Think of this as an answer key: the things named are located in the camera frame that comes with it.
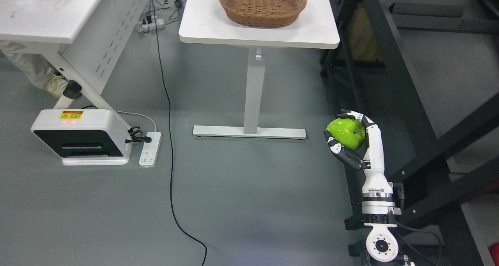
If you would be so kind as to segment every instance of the warning label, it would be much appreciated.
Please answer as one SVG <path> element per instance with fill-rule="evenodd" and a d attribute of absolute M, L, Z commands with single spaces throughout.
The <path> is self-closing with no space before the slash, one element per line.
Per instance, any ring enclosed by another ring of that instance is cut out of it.
<path fill-rule="evenodd" d="M 59 119 L 81 119 L 82 111 L 63 111 Z"/>

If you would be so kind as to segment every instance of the brown basket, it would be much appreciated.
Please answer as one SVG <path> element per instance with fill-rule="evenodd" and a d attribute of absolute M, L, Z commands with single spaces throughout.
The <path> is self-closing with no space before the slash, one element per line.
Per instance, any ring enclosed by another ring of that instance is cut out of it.
<path fill-rule="evenodd" d="M 307 0 L 219 0 L 227 16 L 241 25 L 282 28 L 292 24 Z"/>

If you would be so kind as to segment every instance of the green apple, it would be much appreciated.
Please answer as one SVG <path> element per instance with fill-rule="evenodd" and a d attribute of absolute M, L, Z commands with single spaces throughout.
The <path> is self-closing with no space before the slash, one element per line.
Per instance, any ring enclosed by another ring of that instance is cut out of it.
<path fill-rule="evenodd" d="M 366 131 L 359 121 L 349 118 L 338 118 L 332 121 L 326 131 L 330 132 L 335 140 L 349 149 L 357 149 L 366 137 Z"/>

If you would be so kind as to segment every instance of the pants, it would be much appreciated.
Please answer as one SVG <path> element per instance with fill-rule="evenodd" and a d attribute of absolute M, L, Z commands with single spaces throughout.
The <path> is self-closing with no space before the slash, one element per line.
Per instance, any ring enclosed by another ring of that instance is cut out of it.
<path fill-rule="evenodd" d="M 22 44 L 10 41 L 0 41 L 0 51 L 18 67 L 35 87 L 43 89 L 52 78 L 55 70 L 47 60 L 39 54 L 12 53 L 22 49 Z"/>

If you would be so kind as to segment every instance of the robotic hand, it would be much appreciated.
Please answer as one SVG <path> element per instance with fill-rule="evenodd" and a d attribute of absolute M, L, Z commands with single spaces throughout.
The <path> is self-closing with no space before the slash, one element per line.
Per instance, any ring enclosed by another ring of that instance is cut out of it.
<path fill-rule="evenodd" d="M 348 147 L 342 146 L 330 132 L 324 131 L 331 152 L 352 170 L 364 170 L 366 181 L 362 186 L 362 213 L 364 225 L 372 227 L 366 239 L 367 252 L 374 259 L 389 262 L 397 257 L 399 247 L 396 239 L 388 230 L 397 227 L 388 214 L 400 215 L 402 211 L 395 207 L 393 184 L 385 178 L 385 158 L 381 131 L 371 119 L 355 111 L 342 109 L 339 118 L 359 121 L 366 131 L 367 151 L 364 158 Z"/>

